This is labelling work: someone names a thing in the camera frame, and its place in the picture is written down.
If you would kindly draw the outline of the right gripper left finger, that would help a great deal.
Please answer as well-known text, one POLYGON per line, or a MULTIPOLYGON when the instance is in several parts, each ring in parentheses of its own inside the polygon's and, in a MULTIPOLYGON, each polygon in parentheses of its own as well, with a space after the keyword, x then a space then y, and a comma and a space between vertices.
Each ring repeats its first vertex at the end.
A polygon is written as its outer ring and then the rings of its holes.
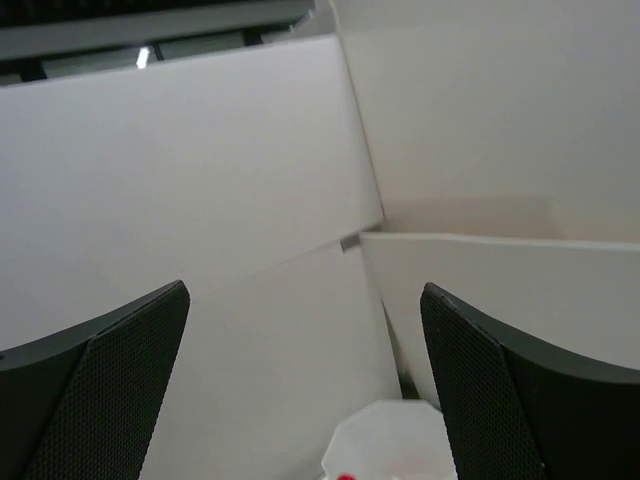
POLYGON ((189 309, 177 280, 2 351, 2 478, 139 478, 189 309))

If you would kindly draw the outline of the white octagonal plastic bin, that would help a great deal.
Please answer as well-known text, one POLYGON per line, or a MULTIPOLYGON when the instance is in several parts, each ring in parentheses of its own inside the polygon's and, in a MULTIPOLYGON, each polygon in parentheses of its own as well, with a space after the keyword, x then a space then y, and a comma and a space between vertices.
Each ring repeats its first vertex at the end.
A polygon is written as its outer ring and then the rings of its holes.
POLYGON ((328 479, 455 479, 442 414, 422 400, 376 401, 341 421, 321 461, 328 479))

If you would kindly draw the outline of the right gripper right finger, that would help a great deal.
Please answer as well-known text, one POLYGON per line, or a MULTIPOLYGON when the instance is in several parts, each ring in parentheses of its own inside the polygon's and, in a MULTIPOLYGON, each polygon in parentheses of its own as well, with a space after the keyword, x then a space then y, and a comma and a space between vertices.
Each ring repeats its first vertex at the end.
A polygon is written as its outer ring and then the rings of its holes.
POLYGON ((638 478, 638 371, 547 343, 434 283, 420 313, 458 478, 638 478))

